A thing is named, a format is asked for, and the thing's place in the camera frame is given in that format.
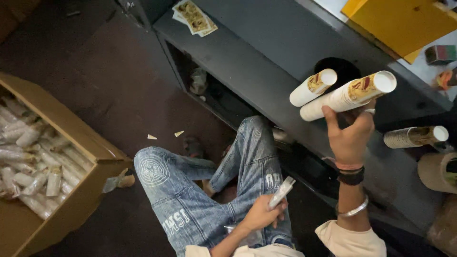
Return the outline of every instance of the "box of wrapped tubes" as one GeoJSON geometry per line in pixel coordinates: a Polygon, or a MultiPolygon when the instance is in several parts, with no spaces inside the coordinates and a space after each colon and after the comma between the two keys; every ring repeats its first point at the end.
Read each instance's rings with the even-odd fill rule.
{"type": "Polygon", "coordinates": [[[79,228],[132,161],[40,86],[0,72],[0,257],[79,228]]]}

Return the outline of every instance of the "jeans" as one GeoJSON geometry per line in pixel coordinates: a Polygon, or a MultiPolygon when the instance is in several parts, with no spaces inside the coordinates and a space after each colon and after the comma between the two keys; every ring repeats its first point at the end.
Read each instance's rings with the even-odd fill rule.
{"type": "MultiPolygon", "coordinates": [[[[173,154],[159,147],[140,150],[134,158],[139,180],[177,256],[187,245],[216,246],[226,236],[223,226],[243,220],[262,194],[274,193],[282,184],[279,160],[271,129],[264,118],[246,118],[219,167],[212,161],[173,154]],[[238,175],[237,197],[219,204],[193,181],[211,179],[210,187],[220,192],[238,175]]],[[[291,242],[289,213],[276,229],[261,230],[256,247],[291,242]]]]}

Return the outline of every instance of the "open cardboard box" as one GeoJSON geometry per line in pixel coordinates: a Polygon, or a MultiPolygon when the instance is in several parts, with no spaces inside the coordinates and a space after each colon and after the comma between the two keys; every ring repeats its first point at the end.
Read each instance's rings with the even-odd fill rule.
{"type": "Polygon", "coordinates": [[[103,198],[101,191],[106,179],[116,177],[131,167],[132,160],[40,86],[2,72],[0,84],[80,148],[94,163],[92,170],[45,221],[19,200],[0,200],[0,257],[29,256],[78,229],[103,198]]]}

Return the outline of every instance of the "black countertop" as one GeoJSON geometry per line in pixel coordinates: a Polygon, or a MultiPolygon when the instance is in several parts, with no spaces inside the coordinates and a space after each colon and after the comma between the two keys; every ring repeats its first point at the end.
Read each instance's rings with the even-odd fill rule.
{"type": "MultiPolygon", "coordinates": [[[[289,94],[300,81],[218,21],[214,20],[219,26],[217,31],[199,37],[192,36],[187,26],[172,16],[170,10],[154,24],[160,37],[190,54],[198,65],[317,156],[333,156],[325,121],[303,121],[299,108],[289,102],[289,94]]],[[[416,161],[403,150],[386,147],[382,135],[375,132],[368,144],[365,167],[365,187],[376,201],[411,221],[417,230],[409,231],[424,234],[443,194],[422,184],[416,161]]]]}

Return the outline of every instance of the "white shirt sleeve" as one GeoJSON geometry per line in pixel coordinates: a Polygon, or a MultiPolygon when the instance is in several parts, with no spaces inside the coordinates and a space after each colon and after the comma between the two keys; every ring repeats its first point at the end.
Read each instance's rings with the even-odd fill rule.
{"type": "Polygon", "coordinates": [[[387,256],[384,240],[379,238],[371,228],[365,232],[350,231],[338,226],[336,220],[329,220],[314,232],[337,257],[387,256]]]}

